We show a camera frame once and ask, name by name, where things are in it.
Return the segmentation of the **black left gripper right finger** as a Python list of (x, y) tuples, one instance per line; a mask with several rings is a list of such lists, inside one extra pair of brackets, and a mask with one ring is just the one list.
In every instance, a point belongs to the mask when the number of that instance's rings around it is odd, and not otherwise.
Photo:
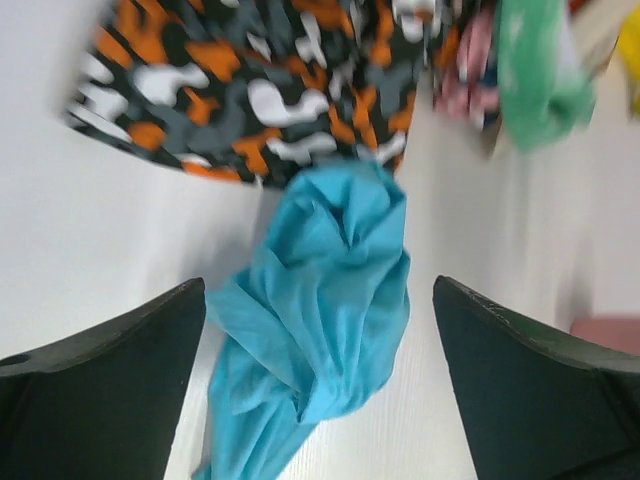
[(480, 479), (636, 479), (639, 358), (440, 276), (433, 306)]

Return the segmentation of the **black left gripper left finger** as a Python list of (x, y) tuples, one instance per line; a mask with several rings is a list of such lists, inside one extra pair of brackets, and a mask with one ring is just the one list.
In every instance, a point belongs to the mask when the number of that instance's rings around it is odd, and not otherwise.
[(2, 478), (163, 478), (204, 319), (193, 278), (2, 359)]

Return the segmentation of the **turquoise blue cloth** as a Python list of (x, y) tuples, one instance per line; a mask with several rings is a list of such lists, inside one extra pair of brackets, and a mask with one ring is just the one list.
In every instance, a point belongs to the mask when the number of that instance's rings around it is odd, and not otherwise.
[(388, 382), (410, 312), (406, 197), (380, 165), (333, 161), (286, 188), (249, 266), (206, 295), (225, 335), (199, 479), (274, 479), (323, 421)]

